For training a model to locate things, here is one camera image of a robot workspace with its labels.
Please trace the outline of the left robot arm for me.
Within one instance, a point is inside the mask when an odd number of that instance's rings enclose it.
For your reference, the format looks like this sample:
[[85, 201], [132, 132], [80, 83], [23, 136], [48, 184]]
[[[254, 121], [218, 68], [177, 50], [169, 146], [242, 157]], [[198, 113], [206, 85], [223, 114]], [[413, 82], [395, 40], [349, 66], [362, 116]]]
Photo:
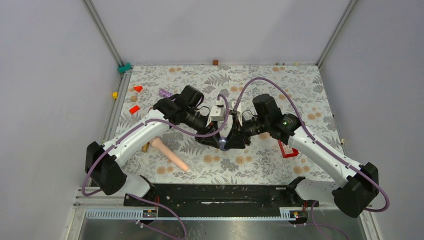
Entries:
[[122, 191], [135, 195], [144, 206], [152, 204], [155, 192], [151, 184], [144, 177], [124, 173], [122, 168], [141, 146], [169, 129], [195, 137], [202, 144], [220, 148], [220, 132], [229, 117], [228, 100], [223, 94], [217, 97], [225, 106], [222, 125], [218, 126], [216, 120], [198, 112], [198, 104], [203, 99], [203, 93], [187, 85], [181, 93], [160, 99], [144, 117], [118, 137], [103, 144], [90, 143], [86, 148], [82, 195], [90, 197], [103, 192], [110, 196]]

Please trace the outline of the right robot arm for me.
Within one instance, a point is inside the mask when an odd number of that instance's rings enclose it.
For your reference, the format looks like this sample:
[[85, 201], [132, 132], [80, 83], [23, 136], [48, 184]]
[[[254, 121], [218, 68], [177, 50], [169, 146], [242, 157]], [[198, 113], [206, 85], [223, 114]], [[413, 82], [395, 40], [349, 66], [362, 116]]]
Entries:
[[363, 165], [335, 151], [322, 142], [299, 118], [283, 114], [269, 94], [256, 96], [252, 103], [256, 114], [248, 120], [235, 120], [223, 149], [244, 149], [251, 137], [268, 133], [272, 138], [298, 150], [322, 168], [332, 181], [310, 180], [297, 177], [288, 186], [287, 201], [299, 206], [304, 201], [334, 204], [345, 215], [357, 218], [379, 194], [379, 173], [368, 162]]

